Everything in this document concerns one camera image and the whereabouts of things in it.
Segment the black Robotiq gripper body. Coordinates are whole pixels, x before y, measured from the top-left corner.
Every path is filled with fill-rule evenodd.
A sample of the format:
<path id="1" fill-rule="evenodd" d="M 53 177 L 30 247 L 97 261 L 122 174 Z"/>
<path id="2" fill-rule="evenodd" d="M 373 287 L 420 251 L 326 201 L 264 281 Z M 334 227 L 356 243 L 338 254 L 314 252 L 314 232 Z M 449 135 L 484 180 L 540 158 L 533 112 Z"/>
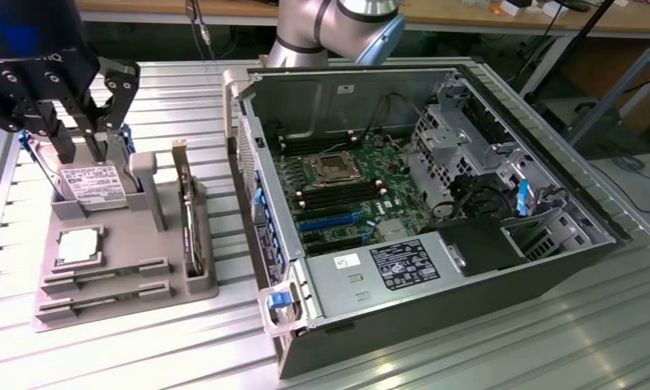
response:
<path id="1" fill-rule="evenodd" d="M 98 70 L 73 1 L 0 1 L 0 106 L 17 106 L 21 99 L 58 100 L 48 72 L 90 106 Z"/>

